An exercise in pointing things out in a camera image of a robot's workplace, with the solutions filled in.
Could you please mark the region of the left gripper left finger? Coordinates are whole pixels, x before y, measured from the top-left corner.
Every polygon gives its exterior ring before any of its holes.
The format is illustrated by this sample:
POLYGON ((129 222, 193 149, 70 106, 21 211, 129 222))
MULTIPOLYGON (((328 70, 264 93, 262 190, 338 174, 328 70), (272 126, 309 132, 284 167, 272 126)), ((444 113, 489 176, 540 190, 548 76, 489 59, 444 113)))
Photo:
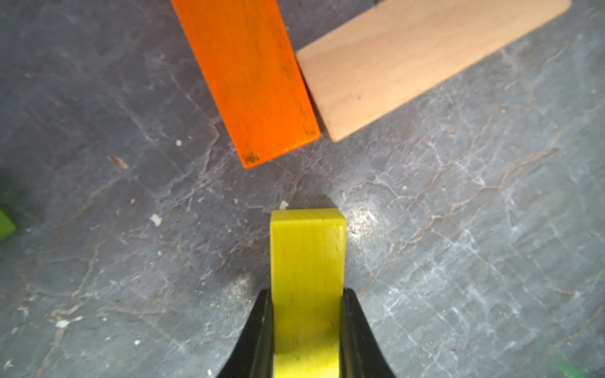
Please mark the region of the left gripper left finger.
POLYGON ((257 296, 236 346, 218 378, 271 378, 274 374, 274 307, 271 290, 257 296))

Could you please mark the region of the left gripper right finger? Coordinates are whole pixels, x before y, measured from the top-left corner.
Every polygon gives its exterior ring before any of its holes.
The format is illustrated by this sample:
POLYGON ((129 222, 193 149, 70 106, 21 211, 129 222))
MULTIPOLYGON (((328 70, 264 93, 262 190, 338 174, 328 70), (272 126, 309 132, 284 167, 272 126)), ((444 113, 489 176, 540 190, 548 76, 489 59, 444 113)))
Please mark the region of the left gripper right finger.
POLYGON ((343 290, 341 300, 340 376, 395 378, 351 288, 343 290))

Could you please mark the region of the yellow long block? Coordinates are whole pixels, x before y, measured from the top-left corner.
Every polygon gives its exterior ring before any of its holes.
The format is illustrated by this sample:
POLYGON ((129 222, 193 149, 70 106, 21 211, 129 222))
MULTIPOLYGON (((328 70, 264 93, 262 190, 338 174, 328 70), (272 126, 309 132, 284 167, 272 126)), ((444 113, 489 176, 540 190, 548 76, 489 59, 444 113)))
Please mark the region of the yellow long block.
POLYGON ((338 209, 276 210, 270 222, 274 376, 340 376, 347 221, 338 209))

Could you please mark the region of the green block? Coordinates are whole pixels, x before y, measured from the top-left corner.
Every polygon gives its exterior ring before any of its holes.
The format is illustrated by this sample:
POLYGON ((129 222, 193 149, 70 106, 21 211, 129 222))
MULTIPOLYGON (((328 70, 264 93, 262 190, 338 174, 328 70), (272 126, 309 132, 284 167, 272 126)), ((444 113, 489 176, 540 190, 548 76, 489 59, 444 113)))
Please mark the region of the green block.
POLYGON ((0 240, 7 239, 17 231, 17 227, 9 216, 0 209, 0 240))

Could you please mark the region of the natural wood block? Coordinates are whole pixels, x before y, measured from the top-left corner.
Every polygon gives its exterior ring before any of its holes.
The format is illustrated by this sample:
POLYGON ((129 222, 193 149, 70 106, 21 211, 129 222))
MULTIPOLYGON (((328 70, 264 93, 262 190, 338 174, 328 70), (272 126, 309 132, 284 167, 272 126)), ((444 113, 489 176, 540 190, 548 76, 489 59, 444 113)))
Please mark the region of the natural wood block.
POLYGON ((338 142, 570 9, 568 0, 382 1, 297 53, 338 142))

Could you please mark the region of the orange block short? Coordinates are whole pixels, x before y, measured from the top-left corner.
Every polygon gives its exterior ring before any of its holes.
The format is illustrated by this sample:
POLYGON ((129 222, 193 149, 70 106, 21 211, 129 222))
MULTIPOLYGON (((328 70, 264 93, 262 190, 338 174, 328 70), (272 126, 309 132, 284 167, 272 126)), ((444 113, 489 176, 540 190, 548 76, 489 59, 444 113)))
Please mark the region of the orange block short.
POLYGON ((244 168, 320 139, 277 2, 172 5, 244 168))

